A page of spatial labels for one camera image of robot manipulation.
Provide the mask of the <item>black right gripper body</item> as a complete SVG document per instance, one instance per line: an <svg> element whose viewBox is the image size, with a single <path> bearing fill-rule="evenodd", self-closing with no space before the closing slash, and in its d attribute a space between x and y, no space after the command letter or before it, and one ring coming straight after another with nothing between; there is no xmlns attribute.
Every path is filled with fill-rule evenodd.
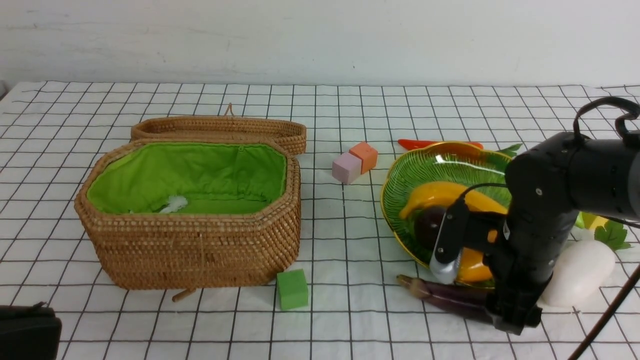
<svg viewBox="0 0 640 360"><path fill-rule="evenodd" d="M578 210L513 200L488 256L494 290L486 300L496 330L520 335L541 322L538 305Z"/></svg>

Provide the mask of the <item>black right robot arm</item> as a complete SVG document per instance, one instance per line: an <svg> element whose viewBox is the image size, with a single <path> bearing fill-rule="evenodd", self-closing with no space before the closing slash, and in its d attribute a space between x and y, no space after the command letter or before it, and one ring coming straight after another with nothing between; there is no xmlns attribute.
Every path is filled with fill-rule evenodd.
<svg viewBox="0 0 640 360"><path fill-rule="evenodd" d="M639 146L557 133L513 158L505 184L510 204L485 257L494 279L486 308L496 330L519 335L540 323L540 299L573 306L570 296L581 301L605 278L570 259L576 249L563 251L581 212L638 221Z"/></svg>

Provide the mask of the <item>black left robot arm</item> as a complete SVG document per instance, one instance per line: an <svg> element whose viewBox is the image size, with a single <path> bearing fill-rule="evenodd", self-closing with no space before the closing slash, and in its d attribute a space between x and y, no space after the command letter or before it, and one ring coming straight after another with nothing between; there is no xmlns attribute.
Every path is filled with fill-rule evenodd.
<svg viewBox="0 0 640 360"><path fill-rule="evenodd" d="M55 360L62 333L55 310L41 301L32 306L0 306L2 360Z"/></svg>

